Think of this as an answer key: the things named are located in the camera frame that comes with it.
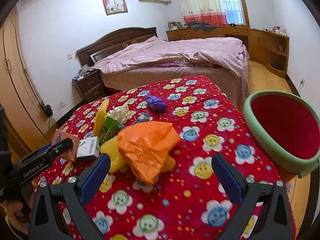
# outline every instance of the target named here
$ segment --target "curtain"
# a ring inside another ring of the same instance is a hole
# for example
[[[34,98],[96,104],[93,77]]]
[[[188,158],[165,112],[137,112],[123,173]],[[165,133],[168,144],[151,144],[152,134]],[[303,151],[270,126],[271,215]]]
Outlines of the curtain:
[[[227,18],[220,0],[180,0],[186,23],[203,21],[215,26],[226,26]]]

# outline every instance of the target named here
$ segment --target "nightstand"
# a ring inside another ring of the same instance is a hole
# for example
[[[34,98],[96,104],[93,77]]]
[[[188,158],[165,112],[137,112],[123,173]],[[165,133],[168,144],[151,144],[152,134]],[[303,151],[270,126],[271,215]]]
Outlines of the nightstand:
[[[112,94],[105,87],[99,70],[92,71],[79,81],[73,80],[72,84],[76,87],[84,103],[90,103]]]

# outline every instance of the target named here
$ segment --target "white wall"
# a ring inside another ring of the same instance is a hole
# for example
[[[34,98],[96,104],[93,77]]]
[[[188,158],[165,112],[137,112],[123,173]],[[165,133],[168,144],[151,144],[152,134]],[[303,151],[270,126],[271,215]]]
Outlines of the white wall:
[[[185,22],[183,20],[180,0],[166,0],[166,1],[171,1],[171,3],[167,5],[167,12],[169,14],[170,21],[181,22],[183,25]]]
[[[300,95],[320,115],[320,28],[302,0],[273,0],[276,25],[284,25],[290,37],[288,76]],[[320,195],[316,215],[320,211]]]
[[[19,12],[21,46],[32,80],[58,120],[81,99],[71,85],[81,65],[75,52],[114,30],[156,27],[166,38],[166,5],[125,0],[128,13],[107,16],[102,0],[40,0]],[[57,105],[66,102],[60,111]]]
[[[250,27],[272,30],[275,26],[275,13],[272,0],[245,0]]]
[[[168,13],[170,20],[183,23],[180,0],[170,0]],[[251,28],[269,29],[275,25],[275,15],[273,11],[272,0],[245,0],[248,10],[249,22]]]

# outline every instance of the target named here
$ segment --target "pink duvet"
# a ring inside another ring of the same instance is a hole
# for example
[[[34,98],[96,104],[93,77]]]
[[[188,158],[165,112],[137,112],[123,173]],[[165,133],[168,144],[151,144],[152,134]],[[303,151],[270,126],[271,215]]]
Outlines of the pink duvet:
[[[161,41],[156,36],[145,42],[131,44],[100,61],[94,68],[104,74],[127,71],[133,68],[175,63],[176,66],[216,64],[230,69],[239,78],[247,80],[244,61],[246,47],[236,38],[208,38],[182,41]]]

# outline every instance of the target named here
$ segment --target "picture frame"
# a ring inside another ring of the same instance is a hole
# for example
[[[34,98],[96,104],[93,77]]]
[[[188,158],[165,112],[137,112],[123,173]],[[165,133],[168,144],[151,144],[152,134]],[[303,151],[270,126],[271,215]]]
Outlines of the picture frame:
[[[107,15],[128,12],[125,0],[102,0]]]

